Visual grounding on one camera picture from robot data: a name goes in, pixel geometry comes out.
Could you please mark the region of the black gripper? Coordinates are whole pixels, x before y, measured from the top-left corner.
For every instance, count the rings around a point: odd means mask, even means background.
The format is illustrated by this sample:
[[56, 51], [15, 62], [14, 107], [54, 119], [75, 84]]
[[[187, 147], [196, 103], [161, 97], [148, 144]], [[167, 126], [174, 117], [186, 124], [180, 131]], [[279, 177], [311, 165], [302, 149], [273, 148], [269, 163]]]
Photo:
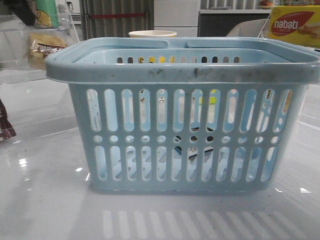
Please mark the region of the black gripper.
[[26, 26], [34, 26], [36, 15], [26, 0], [8, 0], [7, 6]]

